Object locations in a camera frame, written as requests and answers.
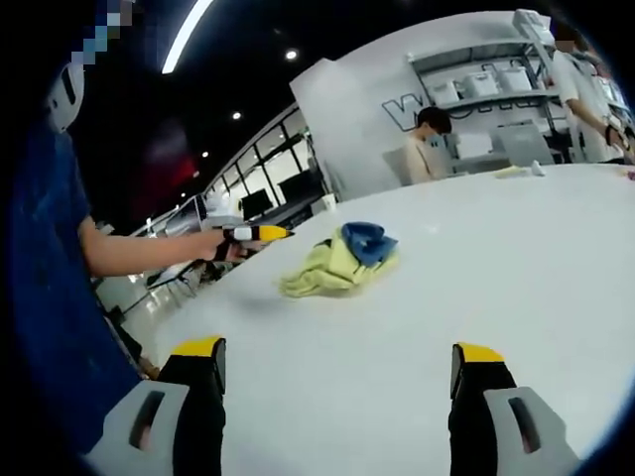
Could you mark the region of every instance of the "glass wall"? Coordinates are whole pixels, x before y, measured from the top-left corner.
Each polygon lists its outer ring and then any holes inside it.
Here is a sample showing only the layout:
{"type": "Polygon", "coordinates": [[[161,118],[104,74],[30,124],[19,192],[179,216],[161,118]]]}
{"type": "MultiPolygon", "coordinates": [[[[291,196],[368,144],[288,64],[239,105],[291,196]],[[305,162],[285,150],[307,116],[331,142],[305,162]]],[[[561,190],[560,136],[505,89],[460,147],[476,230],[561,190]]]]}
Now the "glass wall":
{"type": "Polygon", "coordinates": [[[254,138],[247,149],[216,181],[216,192],[242,198],[265,190],[274,207],[287,202],[280,182],[309,169],[312,156],[305,134],[307,123],[296,108],[277,125],[254,138]]]}

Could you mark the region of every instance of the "beige shirt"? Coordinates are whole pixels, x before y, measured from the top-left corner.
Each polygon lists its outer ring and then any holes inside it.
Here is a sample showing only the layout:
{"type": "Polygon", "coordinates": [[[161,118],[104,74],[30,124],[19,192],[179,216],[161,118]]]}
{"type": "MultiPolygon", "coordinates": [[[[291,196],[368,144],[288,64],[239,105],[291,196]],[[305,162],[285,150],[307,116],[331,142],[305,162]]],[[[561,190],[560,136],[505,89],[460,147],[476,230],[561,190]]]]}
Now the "beige shirt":
{"type": "Polygon", "coordinates": [[[447,178],[443,157],[426,143],[408,135],[404,149],[412,184],[447,178]]]}

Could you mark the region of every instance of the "computer monitor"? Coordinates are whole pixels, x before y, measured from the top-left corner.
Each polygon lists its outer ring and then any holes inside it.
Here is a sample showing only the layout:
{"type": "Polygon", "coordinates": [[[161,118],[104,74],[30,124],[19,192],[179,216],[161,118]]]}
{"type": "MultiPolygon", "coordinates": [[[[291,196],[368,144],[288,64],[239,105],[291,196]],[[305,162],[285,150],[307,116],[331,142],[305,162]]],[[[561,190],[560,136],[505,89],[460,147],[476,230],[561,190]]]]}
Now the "computer monitor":
{"type": "Polygon", "coordinates": [[[304,171],[278,183],[287,203],[301,200],[307,196],[321,195],[321,182],[313,171],[304,171]]]}
{"type": "Polygon", "coordinates": [[[262,215],[274,206],[264,188],[244,196],[240,202],[245,220],[262,215]]]}

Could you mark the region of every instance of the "white shirt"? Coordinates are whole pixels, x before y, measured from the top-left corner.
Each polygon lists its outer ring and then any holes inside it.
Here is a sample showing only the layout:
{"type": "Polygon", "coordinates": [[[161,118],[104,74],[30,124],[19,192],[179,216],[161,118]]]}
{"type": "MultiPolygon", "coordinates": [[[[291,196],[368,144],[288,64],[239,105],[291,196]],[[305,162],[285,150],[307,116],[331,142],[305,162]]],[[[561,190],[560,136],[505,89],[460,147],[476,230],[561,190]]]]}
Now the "white shirt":
{"type": "Polygon", "coordinates": [[[447,167],[443,157],[425,142],[409,134],[404,149],[406,166],[412,184],[447,177],[447,167]]]}
{"type": "MultiPolygon", "coordinates": [[[[556,51],[554,53],[553,73],[554,83],[560,91],[563,104],[571,99],[578,99],[598,119],[608,124],[611,109],[601,90],[599,83],[592,80],[590,71],[586,68],[590,64],[574,59],[571,55],[556,51]]],[[[589,162],[606,162],[622,157],[622,152],[616,147],[609,147],[606,139],[595,129],[577,117],[578,130],[584,137],[584,152],[589,162]]]]}

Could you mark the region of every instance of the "person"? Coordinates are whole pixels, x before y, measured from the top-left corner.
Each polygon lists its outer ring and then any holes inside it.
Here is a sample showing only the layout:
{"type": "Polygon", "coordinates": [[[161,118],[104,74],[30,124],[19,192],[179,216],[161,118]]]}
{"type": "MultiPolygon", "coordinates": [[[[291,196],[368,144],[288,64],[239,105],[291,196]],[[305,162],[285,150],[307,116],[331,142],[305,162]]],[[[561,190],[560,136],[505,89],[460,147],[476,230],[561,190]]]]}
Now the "person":
{"type": "Polygon", "coordinates": [[[82,98],[83,66],[71,62],[56,74],[29,130],[5,229],[16,345],[65,443],[86,454],[106,415],[141,381],[97,306],[90,275],[140,274],[214,257],[240,261],[255,243],[227,241],[222,230],[165,238],[102,234],[66,131],[82,98]],[[216,256],[218,249],[224,256],[216,256]]]}
{"type": "Polygon", "coordinates": [[[635,163],[621,122],[612,115],[601,86],[593,80],[596,69],[578,55],[588,51],[588,44],[578,31],[563,22],[554,19],[552,30],[557,48],[552,81],[560,90],[563,104],[577,119],[586,161],[625,164],[627,158],[635,163]]]}
{"type": "Polygon", "coordinates": [[[447,112],[426,107],[417,115],[417,128],[406,140],[406,166],[412,184],[445,179],[447,169],[443,157],[434,150],[433,141],[440,134],[452,132],[447,112]]]}

